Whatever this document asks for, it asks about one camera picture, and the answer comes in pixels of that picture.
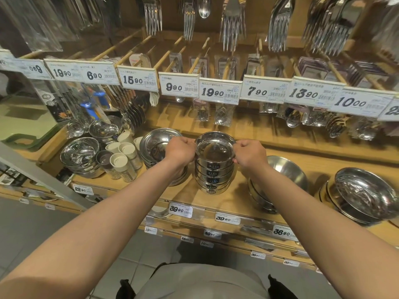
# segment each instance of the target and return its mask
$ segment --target stack of bowls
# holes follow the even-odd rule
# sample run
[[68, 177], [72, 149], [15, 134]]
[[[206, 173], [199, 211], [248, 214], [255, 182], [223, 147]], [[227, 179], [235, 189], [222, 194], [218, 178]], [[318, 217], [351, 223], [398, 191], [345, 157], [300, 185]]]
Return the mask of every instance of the stack of bowls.
[[316, 197], [361, 226], [372, 226], [399, 215], [395, 190], [379, 176], [359, 168], [339, 170]]
[[100, 144], [96, 139], [82, 137], [62, 149], [60, 160], [75, 174], [95, 178], [104, 173], [104, 169], [96, 161], [96, 155], [100, 150]]
[[108, 116], [111, 124], [102, 120], [93, 121], [89, 126], [90, 135], [104, 147], [118, 141], [118, 136], [123, 132], [122, 120], [117, 116]]
[[227, 190], [234, 173], [235, 140], [228, 134], [211, 131], [196, 140], [195, 179], [200, 189], [217, 195]]
[[[292, 161], [280, 156], [268, 156], [267, 162], [276, 171], [287, 176], [302, 190], [308, 191], [308, 179], [305, 173]], [[248, 189], [252, 196], [255, 206], [262, 211], [270, 214], [277, 214], [277, 210], [272, 202], [267, 198], [259, 185], [248, 179]]]
[[[182, 136], [176, 130], [170, 128], [160, 128], [152, 130], [140, 141], [140, 155], [147, 169], [156, 165], [165, 158], [165, 147], [169, 141], [175, 136]], [[169, 186], [180, 184], [187, 177], [187, 166], [174, 179]]]

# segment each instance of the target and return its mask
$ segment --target tile floor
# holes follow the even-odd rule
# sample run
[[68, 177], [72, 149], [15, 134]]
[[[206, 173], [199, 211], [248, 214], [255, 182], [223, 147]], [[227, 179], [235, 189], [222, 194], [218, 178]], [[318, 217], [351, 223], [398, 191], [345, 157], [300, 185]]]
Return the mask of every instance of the tile floor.
[[[75, 216], [0, 198], [0, 279]], [[121, 279], [129, 279], [133, 289], [138, 292], [155, 267], [162, 262], [208, 263], [237, 270], [252, 270], [265, 287], [269, 287], [267, 275], [270, 273], [299, 299], [340, 298], [325, 277], [315, 271], [227, 250], [209, 249], [139, 230], [95, 287], [90, 299], [114, 299]]]

